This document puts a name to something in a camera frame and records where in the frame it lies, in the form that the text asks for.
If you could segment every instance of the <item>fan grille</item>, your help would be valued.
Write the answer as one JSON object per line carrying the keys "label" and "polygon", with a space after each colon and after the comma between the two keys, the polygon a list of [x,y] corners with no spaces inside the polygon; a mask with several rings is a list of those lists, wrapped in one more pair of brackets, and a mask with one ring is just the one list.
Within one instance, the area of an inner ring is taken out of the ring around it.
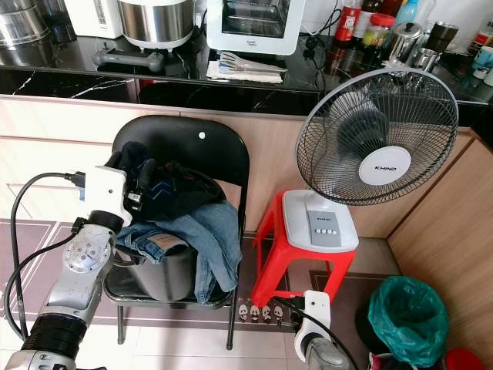
{"label": "fan grille", "polygon": [[[297,143],[303,179],[338,203],[388,202],[432,177],[455,142],[457,104],[436,78],[411,70],[387,69],[331,93],[311,113]],[[373,186],[358,174],[361,161],[384,146],[411,155],[409,170],[392,183]]]}

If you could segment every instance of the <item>khind logo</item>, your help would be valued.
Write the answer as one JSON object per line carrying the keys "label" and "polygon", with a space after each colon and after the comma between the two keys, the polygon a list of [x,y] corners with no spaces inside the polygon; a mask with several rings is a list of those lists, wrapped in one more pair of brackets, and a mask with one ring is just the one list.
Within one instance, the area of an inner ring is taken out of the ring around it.
{"label": "khind logo", "polygon": [[375,166],[375,170],[395,171],[395,170],[397,170],[397,167],[380,167],[380,166]]}

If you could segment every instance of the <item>toaster oven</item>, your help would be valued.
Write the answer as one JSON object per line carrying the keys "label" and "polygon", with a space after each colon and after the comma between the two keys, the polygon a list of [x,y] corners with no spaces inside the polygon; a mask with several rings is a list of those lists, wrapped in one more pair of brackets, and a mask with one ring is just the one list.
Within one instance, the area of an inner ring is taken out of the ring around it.
{"label": "toaster oven", "polygon": [[305,0],[207,0],[207,44],[216,50],[289,55]]}

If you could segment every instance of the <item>black folding chair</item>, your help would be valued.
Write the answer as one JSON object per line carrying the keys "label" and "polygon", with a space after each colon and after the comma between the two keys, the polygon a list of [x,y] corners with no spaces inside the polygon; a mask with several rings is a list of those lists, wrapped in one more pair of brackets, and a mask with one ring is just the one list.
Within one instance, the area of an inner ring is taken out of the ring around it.
{"label": "black folding chair", "polygon": [[[238,206],[238,233],[243,237],[247,205],[250,158],[242,139],[228,126],[204,119],[173,116],[143,116],[128,122],[116,135],[113,151],[121,150],[128,141],[144,144],[158,163],[175,160],[185,167],[207,176],[241,187]],[[216,285],[213,296],[206,304],[198,304],[195,296],[180,301],[156,301],[139,290],[124,267],[113,266],[106,275],[104,291],[109,300],[118,305],[118,343],[125,341],[123,326],[124,306],[152,308],[220,308],[230,306],[230,322],[226,348],[233,347],[236,314],[234,291],[224,293]]]}

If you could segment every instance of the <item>tongs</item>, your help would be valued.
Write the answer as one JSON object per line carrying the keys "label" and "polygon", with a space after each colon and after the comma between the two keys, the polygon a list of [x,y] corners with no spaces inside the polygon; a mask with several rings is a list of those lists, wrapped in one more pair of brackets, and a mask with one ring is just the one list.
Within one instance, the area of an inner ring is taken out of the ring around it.
{"label": "tongs", "polygon": [[287,71],[287,69],[285,68],[270,66],[268,64],[263,64],[258,62],[252,62],[250,60],[240,58],[238,55],[235,55],[232,52],[221,53],[221,57],[219,61],[219,69],[222,73],[228,73],[228,72],[282,73]]}

